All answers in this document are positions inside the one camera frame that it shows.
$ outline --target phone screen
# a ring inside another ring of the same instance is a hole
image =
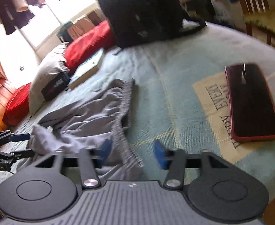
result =
[[[226,68],[234,133],[238,137],[275,135],[275,112],[266,81],[256,64]]]

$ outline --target smartphone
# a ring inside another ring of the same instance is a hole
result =
[[[258,65],[226,66],[225,73],[232,138],[238,142],[275,139],[275,105]]]

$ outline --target circular pad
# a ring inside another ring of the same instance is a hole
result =
[[[262,215],[269,201],[265,186],[241,170],[210,169],[187,187],[191,207],[221,223],[242,223]]]
[[[0,210],[17,220],[37,221],[69,208],[77,188],[55,168],[26,168],[0,184]]]
[[[227,201],[238,201],[247,195],[247,187],[232,180],[216,183],[212,191],[217,197]]]
[[[52,186],[49,183],[40,180],[32,180],[18,186],[16,193],[23,200],[40,200],[47,197],[51,193],[51,190]]]

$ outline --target floor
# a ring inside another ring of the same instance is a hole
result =
[[[267,35],[257,29],[253,29],[253,37],[262,41],[263,43],[267,43]],[[275,39],[272,38],[271,46],[275,48]]]

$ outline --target metal screw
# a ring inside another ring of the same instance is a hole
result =
[[[170,179],[166,182],[166,185],[169,187],[178,187],[181,184],[181,182],[177,179]]]
[[[93,178],[89,178],[83,182],[83,184],[87,187],[95,187],[96,185],[98,185],[98,183],[98,180],[95,180]]]

